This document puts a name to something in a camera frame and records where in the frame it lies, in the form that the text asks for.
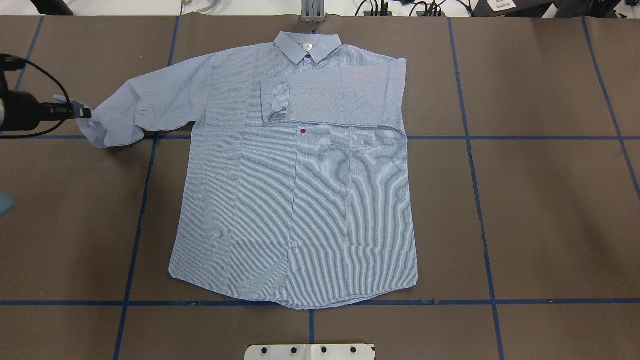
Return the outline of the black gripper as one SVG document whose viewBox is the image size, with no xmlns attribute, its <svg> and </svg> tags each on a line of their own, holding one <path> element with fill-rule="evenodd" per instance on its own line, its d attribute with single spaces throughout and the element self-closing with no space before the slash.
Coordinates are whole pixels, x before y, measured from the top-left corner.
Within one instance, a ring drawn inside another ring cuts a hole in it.
<svg viewBox="0 0 640 360">
<path fill-rule="evenodd" d="M 68 104 L 41 103 L 28 92 L 2 91 L 0 98 L 2 132 L 30 132 L 37 129 L 41 122 L 92 118 L 90 108 L 71 109 Z"/>
</svg>

